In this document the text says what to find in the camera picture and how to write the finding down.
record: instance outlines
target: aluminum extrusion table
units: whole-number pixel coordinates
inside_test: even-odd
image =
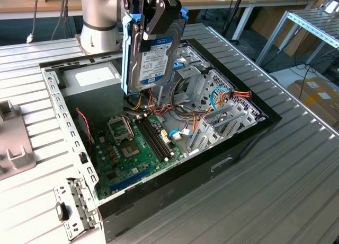
[[[339,139],[213,29],[195,38],[282,116],[241,162],[118,239],[151,243],[332,243],[339,233]],[[1,241],[67,243],[53,187],[76,173],[39,62],[81,56],[75,39],[0,48],[0,98],[20,105],[38,165],[0,181]],[[101,230],[76,243],[104,243]]]
[[[285,25],[286,20],[291,20],[295,24],[293,25],[290,32],[285,37],[284,41],[280,45],[282,49],[292,38],[297,28],[300,26],[310,33],[317,36],[322,40],[322,43],[318,48],[313,52],[313,54],[306,61],[306,64],[309,64],[314,57],[319,53],[321,48],[328,43],[334,48],[339,47],[339,17],[333,14],[328,14],[327,12],[321,9],[313,10],[297,10],[297,11],[286,11],[281,18],[280,22],[274,29],[271,37],[267,41],[265,47],[261,51],[258,59],[256,60],[257,65],[261,65],[264,61],[266,55],[268,54],[270,48],[272,47],[276,37],[279,35],[283,26]]]

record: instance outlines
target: green circuit board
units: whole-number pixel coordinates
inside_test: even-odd
[[[157,128],[157,135],[161,138],[159,132],[163,127],[157,117],[150,115],[147,120],[154,128]],[[179,147],[171,141],[168,145],[163,143],[171,152],[171,157],[168,160],[166,158],[165,161],[159,159],[135,120],[133,119],[129,123],[134,138],[123,140],[119,145],[115,143],[107,125],[102,126],[98,132],[92,134],[95,142],[92,148],[92,156],[95,157],[94,168],[99,177],[99,182],[95,188],[99,200],[107,198],[112,193],[124,189],[138,182],[141,178],[150,176],[183,158]],[[120,123],[114,129],[119,134],[125,132]]]

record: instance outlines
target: blue cable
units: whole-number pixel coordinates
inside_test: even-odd
[[[172,130],[172,131],[170,131],[170,133],[168,135],[169,135],[169,137],[172,137],[172,135],[177,133],[177,132],[179,132],[179,130]]]
[[[168,136],[171,138],[173,134],[179,132],[179,130],[172,130],[170,131],[170,133],[168,134]]]
[[[215,106],[215,104],[213,102],[213,96],[214,96],[215,90],[218,90],[218,89],[221,89],[221,90],[225,91],[226,93],[228,93],[228,90],[225,89],[225,88],[222,88],[222,87],[218,87],[218,88],[213,89],[213,91],[211,93],[211,96],[210,96],[210,103],[211,103],[211,106],[213,107],[214,110],[216,110],[217,108],[216,108],[216,106]]]

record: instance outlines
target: hard drive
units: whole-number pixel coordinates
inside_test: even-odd
[[[126,94],[136,93],[141,90],[160,86],[170,81],[172,76],[174,53],[180,43],[186,19],[179,18],[173,21],[165,34],[157,34],[151,40],[148,52],[138,52],[137,37],[140,32],[132,18],[129,19],[129,34],[133,37],[124,38],[123,45],[123,70],[127,68],[127,77],[122,77],[122,88]]]

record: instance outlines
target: ram slot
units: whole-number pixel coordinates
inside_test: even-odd
[[[159,137],[159,135],[154,131],[151,123],[146,119],[145,120],[145,126],[147,128],[147,130],[149,130],[149,133],[151,135],[151,137],[154,139],[154,141],[158,144],[158,146],[160,147],[164,158],[170,158],[171,157],[171,153],[168,150],[168,148],[165,146],[163,140]]]
[[[160,137],[156,134],[149,121],[147,119],[142,119],[136,123],[148,145],[157,155],[159,161],[163,162],[165,158],[170,158],[171,154],[168,148],[166,148]]]

